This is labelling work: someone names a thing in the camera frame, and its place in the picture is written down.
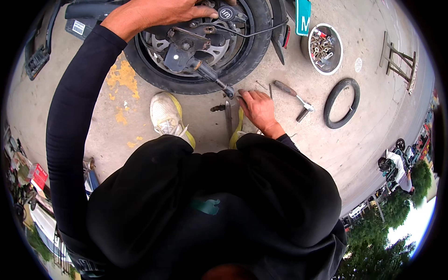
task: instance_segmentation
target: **foot pedal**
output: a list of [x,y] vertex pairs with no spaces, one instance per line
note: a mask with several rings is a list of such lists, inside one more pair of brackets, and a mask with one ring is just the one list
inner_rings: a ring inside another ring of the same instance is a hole
[[43,45],[31,56],[27,63],[25,63],[25,71],[30,80],[36,78],[42,67],[48,62],[50,55],[45,51]]

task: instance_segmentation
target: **white car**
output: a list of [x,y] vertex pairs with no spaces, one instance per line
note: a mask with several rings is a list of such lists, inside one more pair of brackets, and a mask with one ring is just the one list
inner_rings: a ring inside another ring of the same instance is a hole
[[72,260],[67,254],[65,245],[60,242],[59,237],[55,236],[56,220],[50,216],[40,205],[36,204],[34,210],[30,210],[31,218],[37,229],[37,233],[44,242],[45,246],[63,262],[72,265]]
[[358,207],[356,207],[355,209],[353,209],[350,213],[349,216],[350,218],[354,219],[356,216],[358,216],[362,210],[364,210],[364,208],[367,207],[366,202],[363,202],[361,204],[358,205]]

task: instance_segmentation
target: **logo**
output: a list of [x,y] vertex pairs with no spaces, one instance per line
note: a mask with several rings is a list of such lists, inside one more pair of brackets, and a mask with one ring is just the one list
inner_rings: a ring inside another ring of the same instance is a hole
[[233,11],[228,8],[224,8],[220,11],[220,17],[223,19],[230,19],[233,16]]

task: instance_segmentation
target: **hand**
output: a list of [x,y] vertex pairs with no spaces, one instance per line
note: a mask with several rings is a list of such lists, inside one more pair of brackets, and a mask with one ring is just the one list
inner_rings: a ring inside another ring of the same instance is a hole
[[[198,0],[131,0],[113,10],[101,23],[128,42],[140,31],[156,25],[187,22],[197,17],[218,18],[209,6],[195,6]],[[237,0],[228,0],[236,5]]]
[[265,136],[277,139],[285,134],[274,117],[274,101],[267,94],[258,90],[238,92],[241,97],[237,96],[237,100],[244,114]]

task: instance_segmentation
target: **green sign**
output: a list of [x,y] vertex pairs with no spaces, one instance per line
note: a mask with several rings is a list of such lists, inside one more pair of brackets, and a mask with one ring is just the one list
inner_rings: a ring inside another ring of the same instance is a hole
[[296,0],[296,34],[308,37],[310,27],[311,2]]

